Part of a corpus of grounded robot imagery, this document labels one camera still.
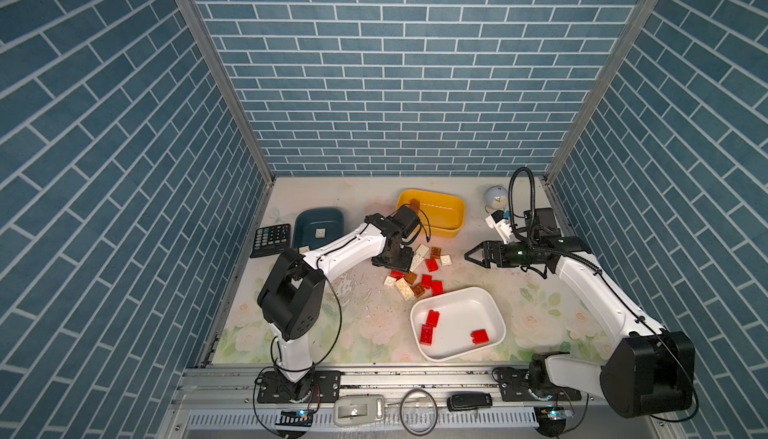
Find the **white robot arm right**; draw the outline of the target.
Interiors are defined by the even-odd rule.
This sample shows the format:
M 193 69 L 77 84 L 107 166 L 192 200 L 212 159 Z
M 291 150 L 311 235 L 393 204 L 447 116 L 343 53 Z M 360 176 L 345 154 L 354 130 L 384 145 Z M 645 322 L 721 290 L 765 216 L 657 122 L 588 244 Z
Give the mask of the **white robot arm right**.
M 547 400 L 561 389 L 573 389 L 605 399 L 624 418 L 675 411 L 697 414 L 693 342 L 643 311 L 580 238 L 487 240 L 474 249 L 481 255 L 476 264 L 486 269 L 543 265 L 578 296 L 608 336 L 609 357 L 602 363 L 562 352 L 534 355 L 526 377 L 531 396 Z

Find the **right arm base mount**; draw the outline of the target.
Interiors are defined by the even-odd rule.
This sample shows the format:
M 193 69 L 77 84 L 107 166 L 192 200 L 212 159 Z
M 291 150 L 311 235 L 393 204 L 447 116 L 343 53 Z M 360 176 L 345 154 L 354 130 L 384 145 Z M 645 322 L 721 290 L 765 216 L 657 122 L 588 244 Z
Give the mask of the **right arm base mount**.
M 582 393 L 575 389 L 560 388 L 551 384 L 531 385 L 528 370 L 508 366 L 495 367 L 491 377 L 496 382 L 504 402 L 576 402 Z

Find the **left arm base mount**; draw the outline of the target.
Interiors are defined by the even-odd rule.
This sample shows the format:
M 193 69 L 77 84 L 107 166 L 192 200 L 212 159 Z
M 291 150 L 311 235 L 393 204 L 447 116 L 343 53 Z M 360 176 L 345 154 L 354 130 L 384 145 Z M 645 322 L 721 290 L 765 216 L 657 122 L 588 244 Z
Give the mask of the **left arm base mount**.
M 341 376 L 339 370 L 311 370 L 297 382 L 291 382 L 282 372 L 269 368 L 259 375 L 256 401 L 260 404 L 332 404 L 339 398 Z

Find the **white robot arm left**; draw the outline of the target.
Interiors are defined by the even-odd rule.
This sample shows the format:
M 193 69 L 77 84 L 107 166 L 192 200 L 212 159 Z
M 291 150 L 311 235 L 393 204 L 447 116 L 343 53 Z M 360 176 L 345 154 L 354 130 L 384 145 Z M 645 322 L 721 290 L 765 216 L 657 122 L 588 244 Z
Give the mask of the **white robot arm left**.
M 427 214 L 404 204 L 388 216 L 366 216 L 350 233 L 318 249 L 287 249 L 278 256 L 257 304 L 275 334 L 279 357 L 273 367 L 280 379 L 300 385 L 322 362 L 311 358 L 307 334 L 318 320 L 325 287 L 366 260 L 409 273 L 415 257 L 411 244 L 421 233 L 431 239 Z

